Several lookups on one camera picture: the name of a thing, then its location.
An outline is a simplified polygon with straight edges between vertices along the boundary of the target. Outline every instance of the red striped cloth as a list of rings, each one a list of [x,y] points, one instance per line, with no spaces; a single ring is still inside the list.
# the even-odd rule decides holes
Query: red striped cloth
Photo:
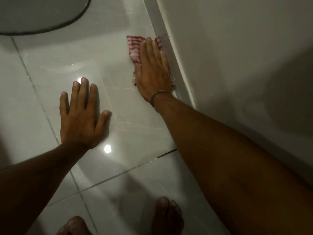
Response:
[[[141,65],[140,61],[140,48],[141,44],[146,41],[146,38],[143,38],[141,36],[127,36],[127,43],[128,43],[128,49],[129,49],[129,56],[133,63]],[[161,44],[161,39],[160,37],[156,37],[154,39],[156,42],[158,48],[160,51],[163,51],[162,44]],[[133,84],[136,86],[136,74],[135,72],[133,73]],[[172,90],[174,90],[175,85],[174,82],[172,81]]]

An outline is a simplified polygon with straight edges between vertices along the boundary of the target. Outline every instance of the forearm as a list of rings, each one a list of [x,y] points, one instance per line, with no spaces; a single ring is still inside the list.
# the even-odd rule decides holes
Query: forearm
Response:
[[[3,225],[0,233],[24,234],[86,151],[81,143],[62,144],[50,152],[2,170],[0,207]]]
[[[312,192],[294,173],[244,135],[169,94],[157,95],[154,105],[206,199],[234,234],[310,231]]]

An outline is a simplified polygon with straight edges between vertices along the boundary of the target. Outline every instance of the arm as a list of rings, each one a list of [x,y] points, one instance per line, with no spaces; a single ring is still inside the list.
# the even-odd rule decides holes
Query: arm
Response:
[[[145,99],[170,84],[164,54],[141,48],[137,86]],[[153,100],[207,201],[233,234],[309,234],[313,193],[293,172],[239,132],[175,99]]]
[[[60,98],[62,144],[0,171],[0,234],[26,233],[69,170],[103,139],[110,112],[96,122],[97,87],[91,85],[88,98],[88,80],[82,81],[73,84],[70,106],[65,92]]]

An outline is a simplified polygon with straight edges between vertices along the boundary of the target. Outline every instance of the hand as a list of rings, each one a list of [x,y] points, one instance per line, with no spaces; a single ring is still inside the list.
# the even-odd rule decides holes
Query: hand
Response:
[[[142,66],[135,66],[135,74],[136,86],[141,96],[150,101],[152,94],[159,90],[170,93],[172,80],[167,59],[150,37],[141,46],[140,60]]]
[[[73,83],[70,106],[66,92],[60,97],[61,143],[80,142],[92,149],[103,140],[111,112],[103,111],[97,122],[98,88],[91,84],[88,97],[88,79],[81,81]]]

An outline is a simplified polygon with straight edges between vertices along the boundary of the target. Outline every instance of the white tile floor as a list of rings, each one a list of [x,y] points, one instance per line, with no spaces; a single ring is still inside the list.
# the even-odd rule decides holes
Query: white tile floor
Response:
[[[176,147],[131,83],[130,34],[154,36],[143,0],[92,0],[68,27],[0,37],[0,167],[60,143],[59,97],[81,77],[98,86],[100,110],[113,112],[109,137],[72,168],[28,234],[55,234],[75,215],[93,234],[146,234],[162,195],[181,205],[184,234],[227,232],[177,152],[153,160]]]

